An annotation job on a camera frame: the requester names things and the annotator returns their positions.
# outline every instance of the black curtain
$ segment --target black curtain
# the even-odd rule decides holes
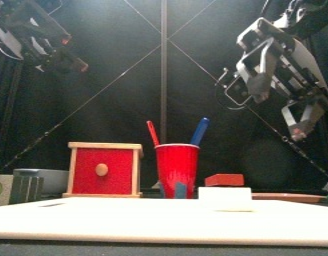
[[[0,167],[10,157],[6,156],[8,131],[22,71],[22,62],[6,58],[2,53],[5,52],[0,52]]]
[[[24,66],[0,168],[61,124],[4,172],[17,167],[68,170],[71,141],[140,143],[145,155],[141,187],[148,188],[157,180],[145,122],[152,120],[159,129],[161,1],[63,2],[52,16],[72,34],[68,48],[88,62],[89,70],[84,74],[41,73]],[[251,111],[230,110],[230,101],[214,86],[214,77],[224,67],[234,69],[242,57],[236,37],[258,19],[264,2],[168,0],[167,142],[188,143],[206,116],[211,125],[200,144],[198,185],[215,173],[243,173],[252,188],[320,189],[326,176],[267,126],[288,136],[280,114],[286,100],[272,92],[267,102],[251,104],[264,123]],[[288,2],[274,1],[270,20],[279,18]],[[328,81],[328,51],[322,49],[328,26],[314,39]],[[324,122],[298,146],[328,170],[328,118]]]

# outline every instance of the gray container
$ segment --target gray container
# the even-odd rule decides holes
[[[51,169],[14,169],[14,176],[43,177],[43,195],[57,195],[67,192],[69,172]]]

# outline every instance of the white foam block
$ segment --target white foam block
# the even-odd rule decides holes
[[[254,211],[251,188],[199,187],[203,207],[216,211]]]

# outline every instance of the wooden knob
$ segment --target wooden knob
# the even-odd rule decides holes
[[[99,176],[105,176],[108,173],[108,167],[105,164],[99,164],[95,168],[95,172]]]

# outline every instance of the cup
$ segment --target cup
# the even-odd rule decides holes
[[[164,198],[191,199],[198,170],[199,147],[161,144],[155,147],[160,191]]]

